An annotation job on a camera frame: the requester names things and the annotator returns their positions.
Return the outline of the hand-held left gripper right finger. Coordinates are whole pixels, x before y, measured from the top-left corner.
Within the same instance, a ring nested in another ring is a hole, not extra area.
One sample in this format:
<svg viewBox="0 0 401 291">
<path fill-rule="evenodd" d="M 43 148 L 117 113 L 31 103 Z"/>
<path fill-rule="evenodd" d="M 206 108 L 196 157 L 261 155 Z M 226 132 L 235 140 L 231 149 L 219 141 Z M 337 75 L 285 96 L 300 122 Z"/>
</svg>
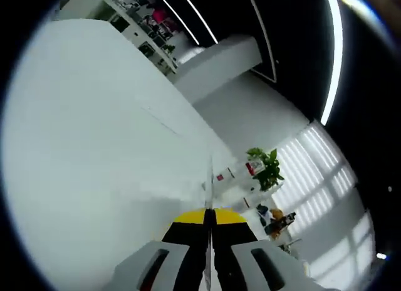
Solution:
<svg viewBox="0 0 401 291">
<path fill-rule="evenodd" d="M 240 214 L 213 210 L 214 266 L 223 290 L 325 290 L 301 262 L 267 239 L 258 240 Z"/>
</svg>

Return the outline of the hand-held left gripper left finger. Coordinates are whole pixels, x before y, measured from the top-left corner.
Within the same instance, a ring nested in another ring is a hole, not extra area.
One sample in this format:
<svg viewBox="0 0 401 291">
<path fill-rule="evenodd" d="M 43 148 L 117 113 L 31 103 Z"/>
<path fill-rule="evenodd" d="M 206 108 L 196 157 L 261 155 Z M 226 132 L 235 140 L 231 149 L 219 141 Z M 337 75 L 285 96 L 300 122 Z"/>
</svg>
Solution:
<svg viewBox="0 0 401 291">
<path fill-rule="evenodd" d="M 161 241 L 150 241 L 116 266 L 115 290 L 198 290 L 206 267 L 210 210 L 178 216 Z"/>
</svg>

